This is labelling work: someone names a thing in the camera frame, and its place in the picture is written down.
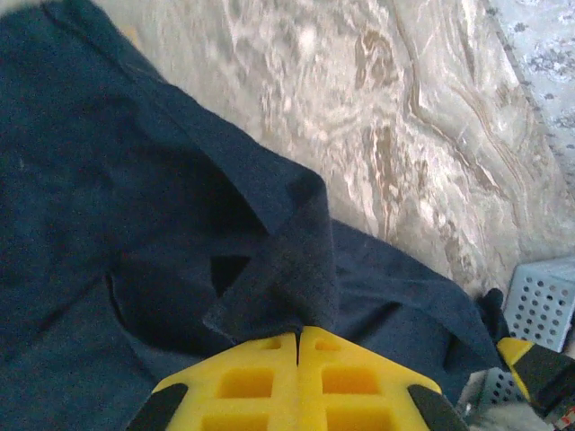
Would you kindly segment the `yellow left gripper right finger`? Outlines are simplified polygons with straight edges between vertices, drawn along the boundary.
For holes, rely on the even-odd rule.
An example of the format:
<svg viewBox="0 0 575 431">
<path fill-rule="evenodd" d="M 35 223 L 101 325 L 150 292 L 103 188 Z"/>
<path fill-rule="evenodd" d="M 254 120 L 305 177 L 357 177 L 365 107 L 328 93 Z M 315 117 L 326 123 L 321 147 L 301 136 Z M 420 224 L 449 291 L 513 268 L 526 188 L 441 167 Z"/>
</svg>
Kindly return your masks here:
<svg viewBox="0 0 575 431">
<path fill-rule="evenodd" d="M 306 327 L 298 347 L 301 430 L 466 430 L 427 376 L 327 330 Z"/>
</svg>

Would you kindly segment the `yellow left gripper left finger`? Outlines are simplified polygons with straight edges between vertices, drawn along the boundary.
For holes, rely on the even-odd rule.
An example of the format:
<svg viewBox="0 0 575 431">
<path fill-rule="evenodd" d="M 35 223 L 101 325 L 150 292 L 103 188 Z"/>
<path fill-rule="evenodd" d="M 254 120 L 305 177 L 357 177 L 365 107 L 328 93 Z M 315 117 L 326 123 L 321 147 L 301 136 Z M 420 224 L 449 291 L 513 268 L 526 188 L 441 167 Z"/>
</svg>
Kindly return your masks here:
<svg viewBox="0 0 575 431">
<path fill-rule="evenodd" d="M 256 339 L 159 382 L 129 430 L 294 430 L 296 335 Z"/>
</svg>

